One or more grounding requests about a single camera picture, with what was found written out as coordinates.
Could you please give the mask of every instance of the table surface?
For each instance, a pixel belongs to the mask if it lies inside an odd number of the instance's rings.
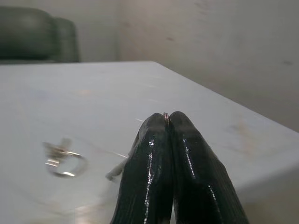
[[[191,119],[243,201],[298,167],[299,133],[154,62],[4,65],[0,86],[3,223],[70,223],[69,211],[78,220],[90,205],[101,210],[93,217],[103,216],[94,219],[109,220],[118,182],[105,173],[155,112]],[[63,137],[88,160],[76,178],[52,176],[44,165],[42,142]]]

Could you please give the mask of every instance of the wall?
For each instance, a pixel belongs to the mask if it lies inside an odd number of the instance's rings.
[[[299,1],[122,0],[121,60],[153,60],[299,131]]]
[[[76,24],[81,60],[116,60],[118,0],[0,0],[0,6],[42,9]]]

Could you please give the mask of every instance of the small ring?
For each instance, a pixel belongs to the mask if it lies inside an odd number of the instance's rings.
[[[164,119],[165,119],[166,124],[169,125],[169,115],[168,115],[168,113],[164,113],[163,115],[164,115]]]
[[[67,158],[68,156],[76,157],[79,159],[79,164],[71,171],[65,171],[65,172],[57,172],[57,169],[59,168],[60,161],[52,158],[48,158],[47,162],[45,163],[47,166],[47,170],[52,173],[55,176],[58,177],[75,177],[79,174],[83,173],[87,166],[87,160],[81,156],[78,153],[73,152],[61,152],[61,155],[64,158]]]

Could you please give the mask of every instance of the key ring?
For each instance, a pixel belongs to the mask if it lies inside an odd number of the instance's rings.
[[[44,142],[43,146],[46,148],[47,161],[45,163],[47,170],[58,177],[75,177],[83,173],[87,166],[87,160],[80,154],[67,151],[67,148],[71,145],[70,139],[62,139],[60,145],[54,145],[48,142]],[[68,157],[75,157],[78,159],[78,165],[65,172],[58,172],[59,166],[65,162]]]

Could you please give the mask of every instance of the chair backrest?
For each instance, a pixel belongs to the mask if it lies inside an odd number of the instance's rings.
[[[52,62],[78,62],[73,23],[39,9],[0,7],[0,63]]]

